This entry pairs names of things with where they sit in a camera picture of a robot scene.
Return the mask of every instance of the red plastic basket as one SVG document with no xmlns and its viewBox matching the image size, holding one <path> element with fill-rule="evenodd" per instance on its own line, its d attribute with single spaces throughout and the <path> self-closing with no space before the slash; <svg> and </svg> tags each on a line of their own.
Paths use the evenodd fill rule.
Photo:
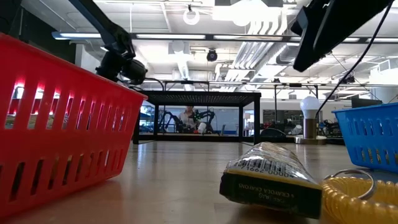
<svg viewBox="0 0 398 224">
<path fill-rule="evenodd" d="M 0 218 L 120 174 L 144 95 L 4 34 L 0 74 Z"/>
</svg>

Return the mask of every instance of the security camera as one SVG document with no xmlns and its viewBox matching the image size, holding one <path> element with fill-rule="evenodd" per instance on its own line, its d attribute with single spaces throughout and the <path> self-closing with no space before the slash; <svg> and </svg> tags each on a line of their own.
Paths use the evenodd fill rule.
<svg viewBox="0 0 398 224">
<path fill-rule="evenodd" d="M 216 60 L 217 60 L 216 50 L 210 49 L 209 52 L 207 53 L 207 61 L 208 62 L 214 62 Z"/>
</svg>

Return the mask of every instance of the yellow coiled tube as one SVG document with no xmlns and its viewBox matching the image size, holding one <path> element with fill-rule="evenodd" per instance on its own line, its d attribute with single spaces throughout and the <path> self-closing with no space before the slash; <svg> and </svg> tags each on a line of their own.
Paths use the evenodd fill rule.
<svg viewBox="0 0 398 224">
<path fill-rule="evenodd" d="M 354 177 L 332 177 L 322 182 L 323 212 L 338 223 L 398 223 L 398 183 L 377 181 L 369 200 L 358 197 L 371 187 L 370 180 Z"/>
</svg>

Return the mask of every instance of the person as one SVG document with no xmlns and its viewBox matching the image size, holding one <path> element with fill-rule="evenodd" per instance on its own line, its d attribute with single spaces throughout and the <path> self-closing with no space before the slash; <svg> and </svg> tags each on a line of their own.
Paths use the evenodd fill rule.
<svg viewBox="0 0 398 224">
<path fill-rule="evenodd" d="M 193 114 L 193 106 L 187 106 L 185 111 L 179 114 L 178 118 L 183 124 L 196 129 L 196 123 L 194 122 L 193 118 L 190 118 L 190 116 Z"/>
</svg>

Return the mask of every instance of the white shirt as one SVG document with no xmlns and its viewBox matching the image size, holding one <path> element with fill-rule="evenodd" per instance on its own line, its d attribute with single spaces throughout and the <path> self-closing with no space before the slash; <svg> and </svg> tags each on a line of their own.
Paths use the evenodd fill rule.
<svg viewBox="0 0 398 224">
<path fill-rule="evenodd" d="M 183 124 L 186 124 L 187 126 L 189 126 L 191 128 L 195 127 L 195 122 L 193 121 L 193 118 L 189 118 L 185 112 L 180 113 L 178 118 L 180 121 L 182 121 Z"/>
</svg>

